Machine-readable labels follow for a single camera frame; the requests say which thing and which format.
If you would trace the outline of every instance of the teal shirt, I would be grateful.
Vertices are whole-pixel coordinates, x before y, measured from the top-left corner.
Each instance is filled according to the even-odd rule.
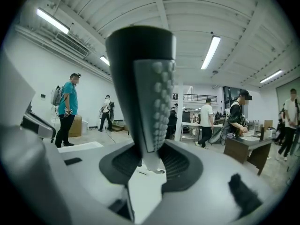
[[[67,82],[64,87],[62,88],[62,98],[60,101],[60,105],[58,107],[58,115],[65,114],[66,104],[64,102],[64,94],[69,93],[70,97],[70,109],[73,110],[72,115],[77,115],[78,111],[78,101],[77,101],[77,92],[75,86],[71,82]]]

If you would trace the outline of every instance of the textured grip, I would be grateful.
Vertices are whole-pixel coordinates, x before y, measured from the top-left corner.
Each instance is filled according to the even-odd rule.
[[[173,60],[134,61],[141,125],[148,152],[164,143],[174,88]]]

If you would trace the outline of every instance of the black cap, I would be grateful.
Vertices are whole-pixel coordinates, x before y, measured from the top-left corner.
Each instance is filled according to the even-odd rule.
[[[252,100],[252,96],[250,96],[250,94],[247,90],[241,90],[240,96],[245,97],[245,100]]]

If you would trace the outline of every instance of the column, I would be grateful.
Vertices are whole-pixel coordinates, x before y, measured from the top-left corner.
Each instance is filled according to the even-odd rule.
[[[183,108],[183,81],[180,79],[178,83],[178,109],[177,109],[175,141],[179,141],[181,136],[182,108]]]

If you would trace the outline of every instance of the ceiling light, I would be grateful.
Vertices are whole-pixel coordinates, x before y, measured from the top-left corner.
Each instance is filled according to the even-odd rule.
[[[65,34],[68,34],[68,32],[70,31],[70,29],[67,26],[62,24],[60,21],[55,19],[52,15],[50,15],[49,13],[47,13],[41,8],[37,9],[37,15],[40,16],[41,18],[44,18],[47,22],[51,23],[54,27],[58,28]]]
[[[105,56],[101,56],[100,59],[105,62],[107,65],[109,65],[109,61],[107,60],[107,58]]]
[[[276,73],[272,74],[271,76],[268,76],[267,78],[261,80],[260,83],[264,83],[265,81],[275,77],[276,75],[280,74],[281,72],[282,72],[281,70],[277,71]]]
[[[211,43],[210,43],[210,48],[208,50],[206,58],[205,58],[205,60],[202,64],[202,67],[201,67],[202,70],[207,69],[213,55],[215,54],[215,52],[217,50],[217,47],[218,47],[220,41],[221,41],[220,37],[212,36],[212,40],[211,40]]]

